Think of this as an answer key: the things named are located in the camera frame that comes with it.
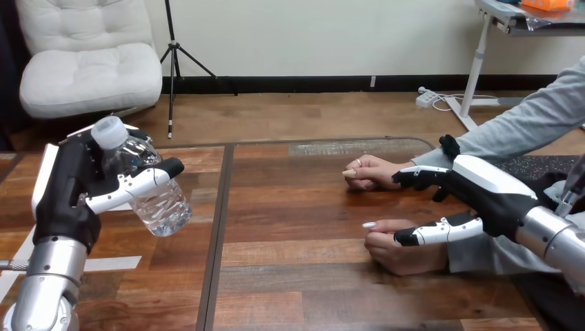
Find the woman's hand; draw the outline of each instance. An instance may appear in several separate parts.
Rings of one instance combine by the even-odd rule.
[[[394,190],[400,188],[400,184],[394,183],[392,176],[404,168],[414,166],[415,164],[412,161],[395,164],[378,157],[364,155],[349,163],[343,175],[348,185],[354,189],[371,191],[377,186],[381,186],[389,190]]]
[[[374,260],[399,276],[443,270],[448,260],[445,243],[402,247],[394,241],[394,232],[415,226],[416,223],[406,219],[365,223],[364,228],[370,230],[370,233],[366,236],[364,246]]]

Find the fingernail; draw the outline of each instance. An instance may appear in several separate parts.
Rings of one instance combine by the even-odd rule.
[[[371,229],[371,228],[374,228],[376,226],[376,222],[364,223],[361,226],[363,226],[364,229]]]
[[[341,173],[344,177],[355,178],[355,170],[346,170]]]

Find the desk leg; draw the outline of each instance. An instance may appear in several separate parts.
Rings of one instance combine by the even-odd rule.
[[[454,102],[448,102],[449,106],[453,109],[453,112],[457,115],[457,118],[459,118],[468,131],[477,127],[475,122],[469,117],[469,108],[473,101],[473,95],[475,94],[475,86],[477,86],[479,74],[482,72],[486,47],[488,45],[488,33],[493,21],[493,16],[486,14],[484,16],[484,21],[484,29],[482,30],[481,38],[479,38],[479,46],[475,51],[475,58],[473,59],[473,65],[471,66],[471,73],[469,74],[469,80],[467,81],[467,88],[465,89],[463,102],[461,105],[459,105],[454,99],[452,100]]]

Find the cushion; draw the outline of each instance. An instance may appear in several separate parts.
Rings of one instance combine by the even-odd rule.
[[[151,106],[161,87],[156,52],[131,43],[85,52],[40,52],[24,70],[20,96],[30,116],[48,119]]]
[[[152,45],[143,0],[18,0],[24,39],[32,54],[99,50],[127,43]]]

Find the white wall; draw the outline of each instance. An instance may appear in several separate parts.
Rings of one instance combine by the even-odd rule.
[[[473,0],[170,3],[177,40],[219,76],[468,74],[482,29]],[[146,4],[162,55],[169,40],[164,0]],[[585,55],[585,38],[491,31],[485,73],[557,74]],[[183,75],[205,75],[179,60]]]

